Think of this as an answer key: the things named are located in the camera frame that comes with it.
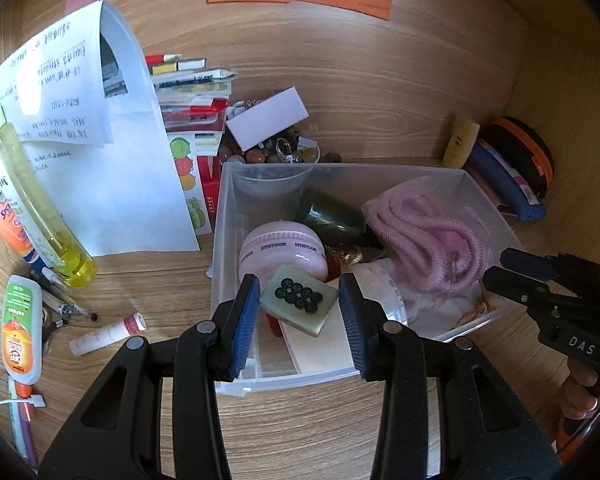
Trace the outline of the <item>person's right hand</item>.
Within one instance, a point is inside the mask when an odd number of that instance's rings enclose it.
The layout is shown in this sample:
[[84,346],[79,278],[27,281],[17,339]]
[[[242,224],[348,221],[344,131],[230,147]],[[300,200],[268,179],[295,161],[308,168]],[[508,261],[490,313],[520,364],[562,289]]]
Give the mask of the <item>person's right hand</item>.
[[569,375],[560,388],[559,406],[565,418],[582,420],[597,408],[596,396],[588,388],[596,385],[595,370],[573,358],[567,360]]

